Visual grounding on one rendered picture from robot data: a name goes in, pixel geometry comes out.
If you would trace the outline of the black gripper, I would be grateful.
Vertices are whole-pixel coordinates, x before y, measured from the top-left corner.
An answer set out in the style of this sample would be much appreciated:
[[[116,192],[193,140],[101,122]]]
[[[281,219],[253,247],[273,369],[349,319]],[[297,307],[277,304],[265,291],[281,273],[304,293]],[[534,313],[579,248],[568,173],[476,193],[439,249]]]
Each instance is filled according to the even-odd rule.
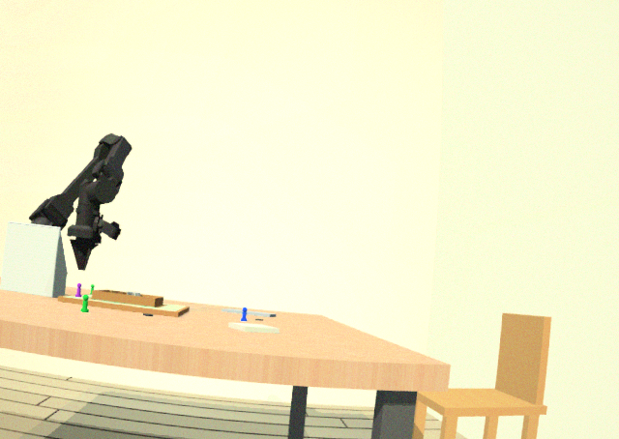
[[[74,259],[78,270],[85,271],[92,250],[102,243],[102,235],[93,227],[95,216],[101,212],[101,207],[77,204],[75,208],[75,225],[68,226],[68,237],[74,251]]]

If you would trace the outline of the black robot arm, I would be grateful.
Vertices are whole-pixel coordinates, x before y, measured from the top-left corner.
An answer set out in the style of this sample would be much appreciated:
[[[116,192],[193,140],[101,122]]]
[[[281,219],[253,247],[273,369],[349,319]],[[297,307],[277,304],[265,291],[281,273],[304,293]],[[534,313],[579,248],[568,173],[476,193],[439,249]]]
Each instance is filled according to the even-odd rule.
[[[133,148],[124,136],[115,133],[104,136],[99,143],[93,159],[63,192],[41,203],[29,216],[30,223],[57,226],[62,231],[68,223],[67,218],[74,212],[74,202],[77,199],[77,204],[97,207],[115,199],[123,183],[122,165]],[[104,233],[115,241],[122,230],[118,222],[107,222],[101,213],[95,216],[93,227],[96,227],[96,232]]]

